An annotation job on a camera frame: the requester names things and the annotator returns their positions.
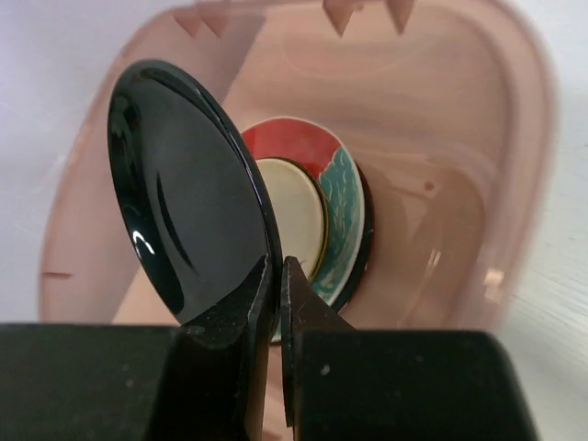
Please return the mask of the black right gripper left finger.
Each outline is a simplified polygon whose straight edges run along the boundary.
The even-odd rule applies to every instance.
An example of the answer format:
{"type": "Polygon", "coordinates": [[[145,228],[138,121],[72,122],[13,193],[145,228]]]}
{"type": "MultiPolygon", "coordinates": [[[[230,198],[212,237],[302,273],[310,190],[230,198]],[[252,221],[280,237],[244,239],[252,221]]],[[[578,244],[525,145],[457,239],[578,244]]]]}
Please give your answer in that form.
{"type": "Polygon", "coordinates": [[[258,440],[270,263],[185,327],[1,328],[4,440],[258,440]]]}

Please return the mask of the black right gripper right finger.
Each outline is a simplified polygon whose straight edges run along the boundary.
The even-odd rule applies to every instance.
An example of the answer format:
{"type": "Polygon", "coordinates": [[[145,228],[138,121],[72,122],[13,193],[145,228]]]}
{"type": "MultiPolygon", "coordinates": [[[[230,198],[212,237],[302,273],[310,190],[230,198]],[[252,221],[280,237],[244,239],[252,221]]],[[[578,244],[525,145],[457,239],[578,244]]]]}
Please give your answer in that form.
{"type": "Polygon", "coordinates": [[[505,348],[481,331],[357,330],[294,257],[281,291],[283,396],[298,440],[535,440],[505,348]]]}

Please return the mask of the yellow patterned plate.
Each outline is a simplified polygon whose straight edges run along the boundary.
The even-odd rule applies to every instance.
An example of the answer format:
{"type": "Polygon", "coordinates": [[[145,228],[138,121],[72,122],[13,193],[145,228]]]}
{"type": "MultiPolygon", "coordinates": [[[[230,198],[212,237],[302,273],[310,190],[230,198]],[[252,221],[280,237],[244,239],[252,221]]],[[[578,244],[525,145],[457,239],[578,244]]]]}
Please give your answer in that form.
{"type": "Polygon", "coordinates": [[[318,253],[316,263],[314,264],[311,273],[307,276],[307,279],[310,282],[312,282],[317,277],[317,275],[319,273],[319,270],[322,265],[324,255],[325,255],[325,252],[327,249],[328,237],[329,237],[329,206],[328,206],[326,197],[324,195],[324,192],[322,191],[322,187],[320,186],[320,183],[318,182],[318,180],[302,164],[300,164],[298,162],[293,162],[293,164],[296,165],[300,169],[300,171],[310,179],[310,181],[313,185],[314,191],[315,191],[316,195],[318,196],[320,203],[321,203],[321,213],[322,213],[321,247],[320,247],[320,251],[318,253]]]}

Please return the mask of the cream and black plate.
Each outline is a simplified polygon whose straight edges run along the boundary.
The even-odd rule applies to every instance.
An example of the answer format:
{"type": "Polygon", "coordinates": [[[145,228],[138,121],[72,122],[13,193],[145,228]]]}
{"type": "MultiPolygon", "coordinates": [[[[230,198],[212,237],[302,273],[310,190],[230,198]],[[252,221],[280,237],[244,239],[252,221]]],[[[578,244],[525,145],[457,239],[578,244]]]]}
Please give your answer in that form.
{"type": "Polygon", "coordinates": [[[263,158],[256,161],[276,217],[282,254],[300,262],[307,277],[321,247],[321,203],[310,179],[292,161],[263,158]]]}

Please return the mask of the blue-green glazed plate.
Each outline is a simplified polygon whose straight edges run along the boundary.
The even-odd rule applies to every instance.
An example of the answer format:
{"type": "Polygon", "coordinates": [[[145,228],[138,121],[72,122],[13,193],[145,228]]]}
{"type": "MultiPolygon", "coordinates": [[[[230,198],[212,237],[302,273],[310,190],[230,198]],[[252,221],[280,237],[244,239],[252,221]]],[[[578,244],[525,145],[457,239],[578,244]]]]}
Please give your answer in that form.
{"type": "Polygon", "coordinates": [[[372,197],[372,192],[368,184],[368,180],[363,173],[359,164],[356,164],[357,171],[360,176],[361,185],[364,193],[364,225],[361,232],[361,242],[358,248],[356,260],[352,267],[351,273],[339,293],[334,300],[332,309],[338,314],[356,295],[364,274],[367,272],[368,260],[370,258],[374,234],[375,234],[375,209],[372,197]]]}

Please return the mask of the red plate with teal flower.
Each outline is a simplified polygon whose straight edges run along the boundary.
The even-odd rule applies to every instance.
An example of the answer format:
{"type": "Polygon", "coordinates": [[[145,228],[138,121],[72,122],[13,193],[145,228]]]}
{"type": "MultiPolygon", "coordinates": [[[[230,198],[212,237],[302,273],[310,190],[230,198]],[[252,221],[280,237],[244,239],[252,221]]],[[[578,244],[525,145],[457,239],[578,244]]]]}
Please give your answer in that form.
{"type": "Polygon", "coordinates": [[[356,162],[333,133],[305,119],[267,119],[244,130],[242,137],[256,161],[298,162],[320,183],[329,206],[329,237],[311,287],[332,307],[351,273],[364,225],[364,193],[356,162]]]}

